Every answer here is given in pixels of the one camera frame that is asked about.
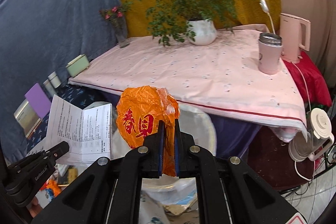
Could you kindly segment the orange plastic bag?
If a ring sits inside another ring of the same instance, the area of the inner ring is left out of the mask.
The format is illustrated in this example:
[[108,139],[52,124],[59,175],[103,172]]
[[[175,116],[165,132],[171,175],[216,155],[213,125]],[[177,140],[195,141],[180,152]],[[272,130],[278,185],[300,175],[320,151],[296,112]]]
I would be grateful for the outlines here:
[[175,177],[175,121],[180,111],[167,89],[152,86],[125,89],[117,104],[117,115],[117,128],[131,149],[142,146],[145,137],[155,134],[159,121],[165,123],[163,173]]

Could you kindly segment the white printed paper sheet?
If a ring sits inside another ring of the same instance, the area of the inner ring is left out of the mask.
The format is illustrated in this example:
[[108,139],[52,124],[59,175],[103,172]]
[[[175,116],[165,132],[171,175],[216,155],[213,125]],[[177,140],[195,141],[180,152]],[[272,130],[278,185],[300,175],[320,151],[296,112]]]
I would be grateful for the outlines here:
[[59,164],[90,166],[101,157],[111,158],[112,104],[95,102],[80,109],[59,96],[51,104],[46,137],[28,154],[49,150],[66,141],[69,151],[57,160]]

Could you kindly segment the white lined trash bin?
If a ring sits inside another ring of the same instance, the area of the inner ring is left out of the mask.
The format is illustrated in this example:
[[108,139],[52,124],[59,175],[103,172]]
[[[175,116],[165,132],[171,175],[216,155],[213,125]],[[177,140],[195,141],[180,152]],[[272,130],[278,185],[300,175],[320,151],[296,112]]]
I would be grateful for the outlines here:
[[[202,110],[180,104],[179,127],[181,132],[193,136],[196,145],[209,150],[213,155],[217,150],[217,136],[210,116]],[[111,157],[117,159],[125,156],[130,147],[118,130],[111,136]],[[180,215],[197,201],[196,181],[194,178],[177,178],[162,175],[158,179],[142,180],[142,190],[153,200],[174,215]]]

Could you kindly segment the beige book box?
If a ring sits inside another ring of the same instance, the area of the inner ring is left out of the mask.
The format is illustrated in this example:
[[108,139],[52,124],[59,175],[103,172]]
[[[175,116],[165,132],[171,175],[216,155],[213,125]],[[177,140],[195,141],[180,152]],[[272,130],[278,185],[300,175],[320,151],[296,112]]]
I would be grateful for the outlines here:
[[42,121],[26,99],[14,112],[14,117],[23,129],[27,139],[36,131]]

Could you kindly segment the purple card box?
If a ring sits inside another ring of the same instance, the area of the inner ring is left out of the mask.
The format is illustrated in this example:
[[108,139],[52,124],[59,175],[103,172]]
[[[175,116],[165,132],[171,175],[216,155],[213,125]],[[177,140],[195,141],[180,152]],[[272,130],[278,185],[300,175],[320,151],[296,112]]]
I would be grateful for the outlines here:
[[38,83],[26,92],[25,98],[39,118],[43,119],[50,112],[51,101]]

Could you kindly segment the white slim bottle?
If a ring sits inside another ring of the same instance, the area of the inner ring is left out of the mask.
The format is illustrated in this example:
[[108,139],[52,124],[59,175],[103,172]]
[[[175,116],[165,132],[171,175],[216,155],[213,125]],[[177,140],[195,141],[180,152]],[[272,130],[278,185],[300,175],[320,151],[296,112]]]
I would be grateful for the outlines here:
[[45,86],[46,91],[48,91],[49,95],[51,96],[51,98],[57,94],[57,92],[55,91],[54,87],[52,86],[52,83],[49,81],[49,79],[46,79],[45,82],[43,83],[43,85]]

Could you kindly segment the pink tablecloth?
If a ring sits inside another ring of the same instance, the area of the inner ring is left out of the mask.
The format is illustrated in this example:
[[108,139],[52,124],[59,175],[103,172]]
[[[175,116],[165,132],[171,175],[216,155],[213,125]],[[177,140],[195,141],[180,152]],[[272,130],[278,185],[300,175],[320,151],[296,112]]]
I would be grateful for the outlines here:
[[116,95],[131,87],[165,88],[178,102],[269,126],[289,142],[306,132],[305,106],[283,62],[274,75],[259,71],[259,35],[266,30],[264,24],[218,30],[208,46],[130,38],[127,47],[103,53],[69,82]]

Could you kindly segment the white jar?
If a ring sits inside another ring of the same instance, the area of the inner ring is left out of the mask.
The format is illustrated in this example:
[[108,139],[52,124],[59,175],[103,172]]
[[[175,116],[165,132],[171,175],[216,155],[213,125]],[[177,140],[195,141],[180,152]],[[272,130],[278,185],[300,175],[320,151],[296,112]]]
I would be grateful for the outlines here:
[[57,89],[59,87],[61,87],[62,82],[60,81],[60,78],[58,77],[58,75],[56,74],[56,72],[52,72],[49,76],[48,79],[50,81],[50,83],[52,84],[52,86]]

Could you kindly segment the mint green box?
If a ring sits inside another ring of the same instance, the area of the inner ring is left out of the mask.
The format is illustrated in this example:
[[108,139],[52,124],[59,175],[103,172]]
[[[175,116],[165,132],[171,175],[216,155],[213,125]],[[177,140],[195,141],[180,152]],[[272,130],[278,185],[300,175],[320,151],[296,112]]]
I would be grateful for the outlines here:
[[76,77],[79,73],[86,70],[89,67],[89,61],[85,54],[81,54],[78,57],[71,60],[66,69],[71,77]]

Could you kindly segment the white ceramic plant pot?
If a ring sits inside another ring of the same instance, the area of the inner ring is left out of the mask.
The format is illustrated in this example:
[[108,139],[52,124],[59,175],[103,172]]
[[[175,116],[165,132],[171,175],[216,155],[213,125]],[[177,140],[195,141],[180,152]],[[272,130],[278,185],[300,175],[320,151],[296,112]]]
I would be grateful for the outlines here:
[[217,30],[210,19],[187,21],[190,43],[196,46],[208,46],[217,38]]

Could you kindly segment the pink thermos cup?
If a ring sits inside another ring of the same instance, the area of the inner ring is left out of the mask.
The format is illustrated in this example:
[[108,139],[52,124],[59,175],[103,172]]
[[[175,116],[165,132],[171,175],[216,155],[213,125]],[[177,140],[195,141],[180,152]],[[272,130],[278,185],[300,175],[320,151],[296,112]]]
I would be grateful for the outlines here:
[[258,69],[265,74],[274,75],[278,71],[282,53],[282,38],[276,34],[262,32],[259,36]]

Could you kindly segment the glass vase with pink flowers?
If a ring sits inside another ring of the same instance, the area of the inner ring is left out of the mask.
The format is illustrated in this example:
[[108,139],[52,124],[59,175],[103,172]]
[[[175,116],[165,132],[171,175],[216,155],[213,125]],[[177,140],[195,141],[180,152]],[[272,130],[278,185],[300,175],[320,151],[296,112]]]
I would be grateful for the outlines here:
[[126,38],[125,9],[122,6],[114,6],[111,9],[100,10],[99,14],[112,25],[119,47],[127,47],[129,42]]

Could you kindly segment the red cloth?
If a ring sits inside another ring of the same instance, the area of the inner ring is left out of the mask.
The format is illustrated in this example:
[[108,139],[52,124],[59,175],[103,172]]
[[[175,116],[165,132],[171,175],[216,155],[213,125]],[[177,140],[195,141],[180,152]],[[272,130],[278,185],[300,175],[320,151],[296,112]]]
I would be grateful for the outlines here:
[[330,107],[332,105],[331,96],[321,72],[313,63],[310,57],[301,52],[302,59],[297,64],[292,64],[284,60],[289,73],[302,96],[303,102],[316,103]]

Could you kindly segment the blue hanging cloth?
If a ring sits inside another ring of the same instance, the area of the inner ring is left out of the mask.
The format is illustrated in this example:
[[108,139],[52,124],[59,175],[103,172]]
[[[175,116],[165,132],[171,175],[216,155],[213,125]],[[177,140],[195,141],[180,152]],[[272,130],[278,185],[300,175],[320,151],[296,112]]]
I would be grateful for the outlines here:
[[27,139],[14,112],[26,92],[51,73],[66,82],[66,65],[85,54],[93,60],[117,44],[100,15],[120,0],[1,0],[1,145],[15,162]]

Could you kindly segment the pink electric kettle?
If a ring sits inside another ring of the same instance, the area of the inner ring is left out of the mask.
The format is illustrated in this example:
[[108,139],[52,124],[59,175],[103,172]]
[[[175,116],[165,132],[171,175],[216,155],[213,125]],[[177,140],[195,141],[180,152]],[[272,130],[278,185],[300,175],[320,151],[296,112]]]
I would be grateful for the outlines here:
[[283,45],[281,58],[298,64],[301,51],[310,50],[311,22],[299,16],[281,13],[279,34]]

